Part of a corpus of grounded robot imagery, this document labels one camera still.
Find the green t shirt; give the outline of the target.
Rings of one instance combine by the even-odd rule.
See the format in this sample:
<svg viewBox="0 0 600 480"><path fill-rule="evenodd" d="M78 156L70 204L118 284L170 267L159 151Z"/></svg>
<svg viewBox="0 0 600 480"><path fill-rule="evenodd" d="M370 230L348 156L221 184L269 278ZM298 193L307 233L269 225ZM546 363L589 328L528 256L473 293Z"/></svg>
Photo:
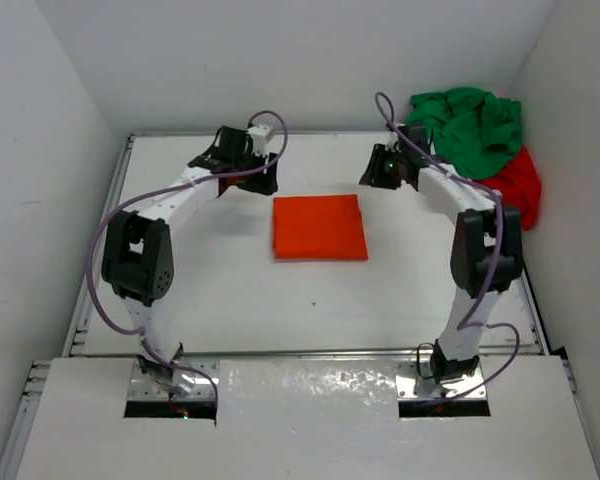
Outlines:
<svg viewBox="0 0 600 480"><path fill-rule="evenodd" d="M424 125L438 155L459 175L483 180L498 174L522 148L521 103L473 87L410 98L408 125Z"/></svg>

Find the orange t shirt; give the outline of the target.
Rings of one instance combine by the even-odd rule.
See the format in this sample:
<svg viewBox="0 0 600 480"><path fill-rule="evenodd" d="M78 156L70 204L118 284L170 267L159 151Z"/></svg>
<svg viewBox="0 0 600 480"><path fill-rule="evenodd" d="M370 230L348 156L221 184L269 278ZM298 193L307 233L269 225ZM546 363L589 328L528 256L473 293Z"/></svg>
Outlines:
<svg viewBox="0 0 600 480"><path fill-rule="evenodd" d="M355 194L277 196L272 247L282 261L366 261L364 222Z"/></svg>

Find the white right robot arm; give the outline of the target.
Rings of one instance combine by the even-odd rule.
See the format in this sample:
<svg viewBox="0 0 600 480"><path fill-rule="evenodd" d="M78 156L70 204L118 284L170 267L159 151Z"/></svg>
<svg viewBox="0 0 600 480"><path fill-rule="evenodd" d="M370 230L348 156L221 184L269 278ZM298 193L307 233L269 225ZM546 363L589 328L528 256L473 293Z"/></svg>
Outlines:
<svg viewBox="0 0 600 480"><path fill-rule="evenodd" d="M393 127L386 144L373 146L359 183L387 190L407 184L451 221L456 293L447 325L433 344L430 379L440 384L473 373L491 311L522 272L520 212L434 158L423 125Z"/></svg>

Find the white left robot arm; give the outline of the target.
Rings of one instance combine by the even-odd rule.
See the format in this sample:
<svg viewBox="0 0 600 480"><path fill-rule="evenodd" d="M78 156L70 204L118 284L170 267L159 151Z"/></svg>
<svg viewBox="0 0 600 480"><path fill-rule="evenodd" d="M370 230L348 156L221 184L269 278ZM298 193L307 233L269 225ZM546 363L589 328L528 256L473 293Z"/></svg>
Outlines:
<svg viewBox="0 0 600 480"><path fill-rule="evenodd" d="M171 332L163 299L174 283L173 234L207 203L235 186L276 193L279 154L269 149L272 127L222 126L211 145L139 210L122 209L107 223L101 277L126 308L139 338L141 368L161 382L186 371L183 347Z"/></svg>

